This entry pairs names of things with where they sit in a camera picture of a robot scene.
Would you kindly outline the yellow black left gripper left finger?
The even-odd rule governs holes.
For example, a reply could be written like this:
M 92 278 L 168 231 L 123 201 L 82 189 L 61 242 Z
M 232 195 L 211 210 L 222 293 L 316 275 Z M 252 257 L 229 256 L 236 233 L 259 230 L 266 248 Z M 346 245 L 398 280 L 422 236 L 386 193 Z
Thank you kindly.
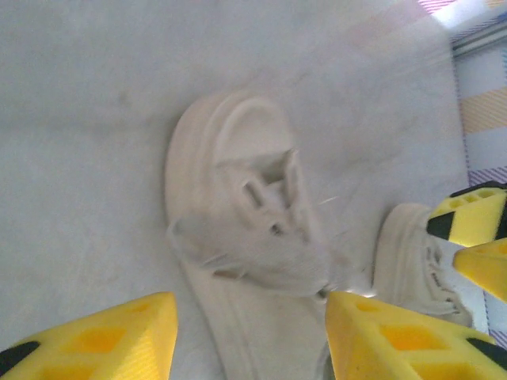
M 1 352 L 3 379 L 168 379 L 177 302 L 158 292 L 27 336 Z

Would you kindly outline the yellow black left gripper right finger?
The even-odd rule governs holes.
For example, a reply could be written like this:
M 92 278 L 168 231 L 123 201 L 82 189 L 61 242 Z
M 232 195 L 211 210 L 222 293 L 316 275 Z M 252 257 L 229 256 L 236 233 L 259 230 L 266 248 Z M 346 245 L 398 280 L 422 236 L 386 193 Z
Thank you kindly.
M 332 292 L 326 335 L 336 379 L 504 379 L 506 350 L 472 328 Z

